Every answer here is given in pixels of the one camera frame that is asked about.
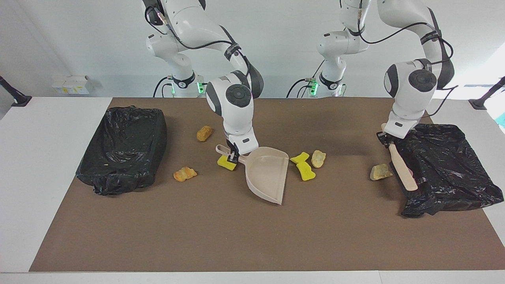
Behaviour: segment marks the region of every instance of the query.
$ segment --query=black cable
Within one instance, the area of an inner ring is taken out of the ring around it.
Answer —
[[[155,88],[155,92],[153,93],[153,98],[156,98],[156,92],[158,91],[158,88],[160,87],[161,83],[163,83],[163,81],[165,80],[168,80],[168,77],[163,77],[163,79],[161,79],[158,84],[156,85],[156,88]]]
[[[309,86],[302,86],[302,87],[300,88],[300,90],[298,90],[298,94],[296,95],[296,98],[298,99],[298,98],[300,97],[300,92],[301,92],[301,90],[303,90],[303,89],[307,90],[307,88],[310,88],[310,87],[309,87]]]
[[[295,83],[295,84],[293,84],[293,86],[291,86],[291,89],[289,89],[289,91],[287,92],[286,99],[287,99],[287,98],[289,98],[289,94],[291,94],[291,91],[294,89],[294,87],[295,87],[296,85],[298,85],[299,83],[303,82],[303,81],[305,81],[305,79],[300,79],[300,80],[296,81],[296,83]]]
[[[364,42],[366,42],[366,43],[368,43],[368,44],[376,44],[376,43],[380,43],[380,42],[383,42],[383,41],[385,41],[385,40],[388,40],[388,39],[390,39],[390,38],[394,37],[395,35],[399,34],[400,32],[402,32],[402,31],[404,31],[404,30],[406,30],[406,29],[408,29],[408,28],[410,28],[410,27],[417,26],[417,25],[427,25],[427,26],[429,26],[429,25],[428,25],[428,23],[418,22],[418,23],[414,23],[414,24],[408,25],[408,26],[406,26],[405,28],[402,28],[402,29],[400,29],[400,30],[396,31],[394,34],[392,34],[392,35],[390,35],[390,36],[388,36],[388,37],[385,37],[385,38],[383,38],[383,39],[381,39],[381,40],[378,40],[378,41],[367,41],[366,39],[364,39],[364,38],[363,38],[363,34],[361,33],[361,20],[358,20],[358,34],[360,34],[360,38],[361,38]]]
[[[363,1],[360,2],[360,9],[362,9],[362,8],[363,8]],[[360,38],[364,42],[366,42],[368,44],[376,44],[376,43],[380,43],[380,42],[383,42],[385,40],[388,40],[388,39],[394,37],[395,35],[399,34],[400,32],[402,32],[402,31],[404,31],[404,30],[406,30],[406,29],[408,29],[410,27],[417,26],[417,25],[426,25],[426,26],[432,28],[432,26],[429,25],[428,23],[418,22],[418,23],[414,23],[414,24],[408,25],[408,26],[406,26],[406,27],[404,27],[404,28],[396,31],[392,35],[390,35],[388,37],[385,37],[385,38],[383,38],[381,40],[378,40],[378,41],[367,41],[366,39],[363,38],[363,34],[361,33],[361,19],[358,18],[358,34],[360,35]],[[447,61],[451,60],[451,58],[454,55],[454,48],[452,47],[452,45],[449,42],[447,42],[445,39],[443,39],[441,36],[439,36],[439,40],[444,44],[444,46],[447,45],[450,48],[450,56],[447,59],[445,59],[445,60],[434,62],[431,65],[436,65],[436,64],[447,62]]]
[[[319,72],[319,70],[321,69],[321,67],[323,66],[323,64],[324,64],[324,60],[323,60],[323,61],[321,62],[321,64],[319,65],[319,67],[317,68],[317,70],[316,70],[316,72],[314,73],[314,75],[312,75],[312,77],[313,77],[313,78],[315,78],[315,77],[316,77],[317,72]],[[306,90],[307,90],[307,89],[305,89],[305,90],[304,90],[304,93],[301,95],[301,98],[302,98],[302,99],[305,97],[305,91],[306,91]]]
[[[165,97],[165,93],[164,93],[164,91],[165,91],[165,87],[166,87],[166,86],[172,86],[172,84],[171,84],[171,83],[168,83],[168,84],[165,84],[165,85],[163,85],[163,86],[161,87],[161,96],[162,96],[163,98]]]
[[[200,46],[195,46],[195,47],[191,47],[191,46],[187,46],[186,44],[184,44],[181,39],[179,38],[179,36],[177,36],[177,34],[175,33],[175,31],[172,29],[172,27],[170,26],[167,26],[168,29],[172,32],[172,35],[174,36],[174,38],[185,48],[189,49],[189,50],[200,50],[200,49],[203,49],[203,48],[206,48],[208,46],[211,46],[213,44],[217,44],[217,43],[227,43],[229,45],[233,45],[232,42],[230,41],[227,41],[227,40],[216,40],[216,41],[211,41],[209,43],[206,43],[206,44],[203,44],[203,45],[200,45]]]
[[[450,43],[448,43],[448,42],[447,42],[445,39],[443,39],[443,38],[440,38],[440,40],[442,41],[444,48],[445,48],[445,45],[447,45],[447,46],[450,48],[450,56],[449,56],[447,59],[445,59],[445,60],[440,60],[440,61],[434,62],[434,63],[432,63],[431,65],[436,65],[436,64],[440,64],[440,63],[447,62],[447,61],[449,61],[449,60],[452,58],[452,56],[454,55],[454,48],[452,47],[452,45],[451,45]]]
[[[452,93],[452,91],[454,91],[457,87],[459,87],[459,85],[457,86],[454,86],[452,88],[447,88],[447,89],[437,89],[437,90],[450,90],[449,93],[445,96],[445,98],[443,99],[442,103],[440,104],[440,106],[438,107],[438,109],[433,113],[433,114],[428,114],[428,115],[425,115],[423,116],[423,118],[427,118],[427,117],[432,117],[434,115],[436,115],[440,109],[442,108],[442,106],[445,104],[445,102],[447,101],[447,99],[449,98],[450,94]]]
[[[167,33],[164,33],[164,32],[162,32],[162,31],[160,31],[158,28],[156,28],[156,26],[155,26],[155,25],[153,25],[153,24],[149,21],[149,19],[147,18],[147,15],[148,15],[148,14],[149,14],[149,12],[150,12],[151,10],[153,10],[153,9],[154,9],[154,8],[153,8],[152,6],[149,6],[149,7],[145,8],[145,13],[144,13],[144,16],[145,16],[145,21],[146,21],[149,25],[151,25],[151,27],[153,27],[155,30],[157,30],[160,34],[162,34],[162,35],[168,35]]]

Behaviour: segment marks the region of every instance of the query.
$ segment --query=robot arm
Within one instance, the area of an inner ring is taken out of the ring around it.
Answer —
[[[247,154],[258,147],[252,119],[253,99],[259,97],[263,90],[261,74],[243,55],[228,31],[207,17],[205,1],[143,1],[149,22],[159,27],[161,33],[149,37],[148,48],[172,66],[174,83],[179,88],[190,86],[195,78],[191,62],[185,55],[179,54],[181,51],[215,49],[223,52],[236,69],[211,80],[206,93],[211,109],[223,117],[228,145],[232,148],[229,160],[238,162],[239,154]]]
[[[320,82],[336,90],[346,64],[342,55],[357,54],[368,48],[365,18],[371,0],[342,0],[341,32],[324,35],[318,45],[325,58]],[[454,67],[445,50],[442,34],[433,11],[419,0],[377,0],[379,16],[389,26],[409,27],[421,39],[425,57],[392,65],[386,72],[384,86],[395,98],[385,132],[405,138],[422,118],[435,90],[444,88],[454,76]]]
[[[360,9],[360,0],[343,0],[341,22],[345,29],[324,34],[318,44],[318,52],[325,59],[319,81],[326,86],[323,89],[332,94],[340,86],[347,67],[341,56],[358,54],[368,49],[369,45],[360,37],[360,32],[366,34],[365,28],[359,31],[357,18],[361,16],[362,21],[365,21],[370,1],[364,0]]]
[[[424,115],[436,89],[444,88],[454,77],[454,66],[445,50],[433,11],[415,0],[378,1],[381,20],[393,27],[416,33],[424,59],[396,63],[386,72],[384,86],[395,99],[384,132],[405,138]]]

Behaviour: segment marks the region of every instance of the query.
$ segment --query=sponge piece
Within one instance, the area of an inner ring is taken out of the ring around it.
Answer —
[[[316,173],[312,171],[312,168],[307,162],[301,162],[296,165],[301,174],[301,179],[303,181],[311,180],[316,178]]]
[[[235,167],[237,166],[237,164],[234,164],[232,162],[228,162],[228,157],[224,156],[224,155],[221,156],[221,158],[219,158],[218,165],[220,165],[221,167],[228,169],[230,171],[234,170]]]
[[[305,152],[302,152],[299,156],[297,157],[294,157],[294,158],[291,158],[291,162],[295,163],[295,164],[299,164],[299,163],[303,163],[305,162],[306,160],[308,160],[310,157],[309,154],[305,153]]]

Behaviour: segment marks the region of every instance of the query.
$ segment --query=wooden brush handle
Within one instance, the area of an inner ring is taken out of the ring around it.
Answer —
[[[383,123],[381,125],[382,131],[386,128],[386,124]],[[391,161],[393,162],[394,168],[396,169],[396,172],[398,173],[398,176],[400,177],[401,182],[403,183],[403,186],[408,192],[414,192],[418,189],[417,183],[412,177],[412,174],[405,164],[405,161],[403,158],[400,156],[400,153],[398,153],[398,149],[396,149],[395,144],[390,144],[389,145],[389,152],[391,152]]]

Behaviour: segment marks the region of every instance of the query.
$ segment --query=brown mat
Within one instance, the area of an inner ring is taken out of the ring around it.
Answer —
[[[114,99],[160,108],[169,146],[156,184],[116,198],[74,180],[30,271],[501,270],[505,248],[482,210],[404,219],[394,178],[368,180],[390,161],[375,133],[390,99],[257,100],[263,146],[320,149],[326,164],[301,182],[288,168],[283,206],[249,191],[244,166],[216,165],[222,120],[204,99]],[[205,124],[217,129],[195,139]],[[176,182],[190,166],[199,176]]]

